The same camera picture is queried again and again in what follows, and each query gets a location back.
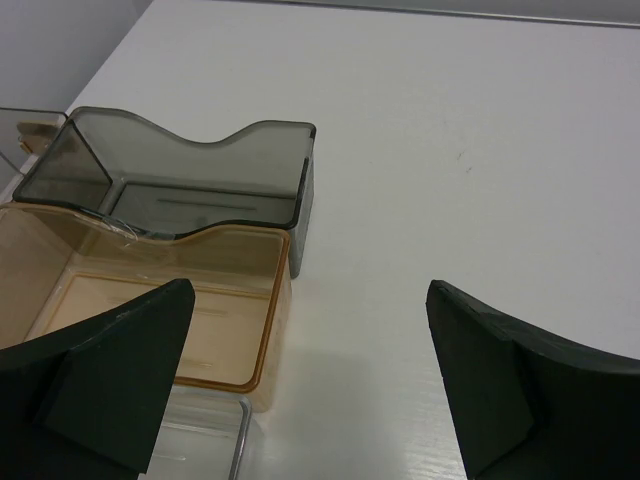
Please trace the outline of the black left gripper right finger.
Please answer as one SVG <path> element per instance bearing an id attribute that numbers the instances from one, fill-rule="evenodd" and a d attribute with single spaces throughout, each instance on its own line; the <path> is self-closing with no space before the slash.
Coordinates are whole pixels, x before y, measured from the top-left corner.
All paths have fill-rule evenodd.
<path id="1" fill-rule="evenodd" d="M 431 282 L 426 312 L 469 479 L 636 479 L 639 362 Z"/>

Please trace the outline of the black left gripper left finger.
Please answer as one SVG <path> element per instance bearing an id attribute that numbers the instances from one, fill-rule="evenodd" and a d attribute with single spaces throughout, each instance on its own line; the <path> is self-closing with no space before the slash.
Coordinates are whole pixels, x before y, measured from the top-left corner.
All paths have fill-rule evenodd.
<path id="1" fill-rule="evenodd" d="M 195 291 L 174 279 L 1 351 L 4 479 L 135 479 L 147 471 Z"/>

